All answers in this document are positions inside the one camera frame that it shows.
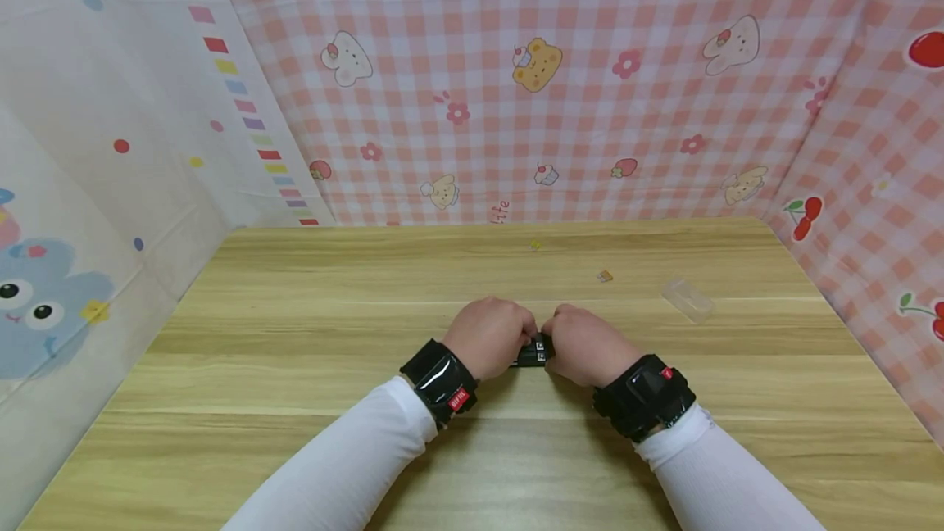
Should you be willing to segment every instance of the hand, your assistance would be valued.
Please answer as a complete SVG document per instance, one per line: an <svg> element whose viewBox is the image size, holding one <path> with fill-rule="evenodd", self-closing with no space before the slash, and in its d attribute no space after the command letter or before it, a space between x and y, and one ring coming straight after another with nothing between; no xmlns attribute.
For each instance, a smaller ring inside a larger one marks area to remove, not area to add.
<svg viewBox="0 0 944 531"><path fill-rule="evenodd" d="M536 334L534 314L515 302L486 297L461 309L442 344L483 381L502 375Z"/></svg>
<svg viewBox="0 0 944 531"><path fill-rule="evenodd" d="M557 307L541 332L554 344L546 369L578 386L606 388L643 356L606 320L569 303Z"/></svg>

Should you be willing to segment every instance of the white sleeve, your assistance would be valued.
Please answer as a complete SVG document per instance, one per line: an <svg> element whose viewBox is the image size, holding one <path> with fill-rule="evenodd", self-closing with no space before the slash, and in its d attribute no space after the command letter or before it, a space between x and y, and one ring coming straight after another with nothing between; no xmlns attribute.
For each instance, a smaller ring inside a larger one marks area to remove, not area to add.
<svg viewBox="0 0 944 531"><path fill-rule="evenodd" d="M433 415L395 377L275 471L223 530L361 531L435 437Z"/></svg>
<svg viewBox="0 0 944 531"><path fill-rule="evenodd" d="M695 403L635 446L684 531L825 531L802 502Z"/></svg>

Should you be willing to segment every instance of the table surface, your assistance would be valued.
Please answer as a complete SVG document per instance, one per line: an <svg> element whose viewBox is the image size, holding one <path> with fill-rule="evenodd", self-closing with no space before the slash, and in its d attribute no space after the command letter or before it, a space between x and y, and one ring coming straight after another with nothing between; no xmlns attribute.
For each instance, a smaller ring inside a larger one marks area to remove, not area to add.
<svg viewBox="0 0 944 531"><path fill-rule="evenodd" d="M714 301L705 324L660 299L676 275ZM576 303L659 352L827 529L944 529L944 456L769 228L743 218L231 234L21 529L217 530L489 294L539 321ZM588 390L535 369L479 390L369 529L678 528Z"/></svg>

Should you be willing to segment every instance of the cartoon eye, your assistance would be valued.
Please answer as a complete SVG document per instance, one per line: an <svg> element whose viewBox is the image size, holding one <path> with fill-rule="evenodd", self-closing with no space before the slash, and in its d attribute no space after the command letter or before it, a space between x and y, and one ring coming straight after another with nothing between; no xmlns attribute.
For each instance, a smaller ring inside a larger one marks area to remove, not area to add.
<svg viewBox="0 0 944 531"><path fill-rule="evenodd" d="M65 318L65 309L58 302L40 302L26 312L26 326L32 330L49 330Z"/></svg>
<svg viewBox="0 0 944 531"><path fill-rule="evenodd" d="M23 306L33 296L33 285L23 279L7 279L0 282L0 310L12 310Z"/></svg>

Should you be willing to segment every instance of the black wrist band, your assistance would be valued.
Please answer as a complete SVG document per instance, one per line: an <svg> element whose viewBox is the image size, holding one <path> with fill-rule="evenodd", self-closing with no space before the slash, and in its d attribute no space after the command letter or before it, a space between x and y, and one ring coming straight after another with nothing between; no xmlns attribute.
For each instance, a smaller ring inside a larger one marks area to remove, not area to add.
<svg viewBox="0 0 944 531"><path fill-rule="evenodd" d="M443 430L453 415L470 411L479 384L446 345L429 340L414 358L400 368L414 383L420 400L429 408L436 421L436 430Z"/></svg>
<svg viewBox="0 0 944 531"><path fill-rule="evenodd" d="M641 443L659 424L670 428L695 403L681 371L646 355L606 388L596 388L594 408L616 432Z"/></svg>

